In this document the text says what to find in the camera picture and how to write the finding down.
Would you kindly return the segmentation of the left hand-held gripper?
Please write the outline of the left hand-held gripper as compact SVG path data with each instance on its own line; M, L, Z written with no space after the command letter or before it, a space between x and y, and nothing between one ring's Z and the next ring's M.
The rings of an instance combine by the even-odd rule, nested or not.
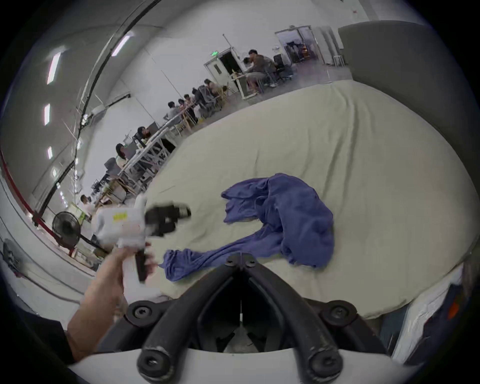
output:
M147 237L176 231L177 221L189 219L191 209L186 204L169 204L146 209L147 198L137 195L132 205L118 205L98 209L93 220L93 233L100 244L115 244L118 248L135 250L135 267L138 281L147 280Z

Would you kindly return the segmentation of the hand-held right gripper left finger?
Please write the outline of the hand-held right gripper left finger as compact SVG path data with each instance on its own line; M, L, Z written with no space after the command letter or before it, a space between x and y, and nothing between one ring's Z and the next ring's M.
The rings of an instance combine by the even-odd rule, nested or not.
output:
M241 326L241 255L197 280L177 299L136 301L103 337L98 353L140 349L139 374L151 383L173 380L188 347L221 353Z

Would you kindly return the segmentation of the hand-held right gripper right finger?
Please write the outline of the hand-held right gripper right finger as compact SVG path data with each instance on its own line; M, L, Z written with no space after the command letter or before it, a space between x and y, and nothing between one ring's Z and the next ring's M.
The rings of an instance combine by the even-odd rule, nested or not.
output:
M344 300L320 306L307 300L286 281L258 263L251 254L240 254L240 270L248 283L273 304L290 332L298 356L301 377L310 383L326 383L343 370L334 336L354 352L386 355L379 337L358 314L356 307Z

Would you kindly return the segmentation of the person's left hand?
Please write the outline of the person's left hand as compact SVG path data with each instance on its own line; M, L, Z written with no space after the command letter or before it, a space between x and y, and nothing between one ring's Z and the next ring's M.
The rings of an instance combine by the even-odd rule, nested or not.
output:
M124 269L123 265L126 261L134 259L135 255L140 249L135 247L122 247L115 248L110 255L106 258L104 264L101 267L101 271L98 272L98 279L104 281L105 286L111 288L112 291L118 295L124 293ZM143 266L146 270L146 277L152 276L157 268L158 264L153 255L146 253Z

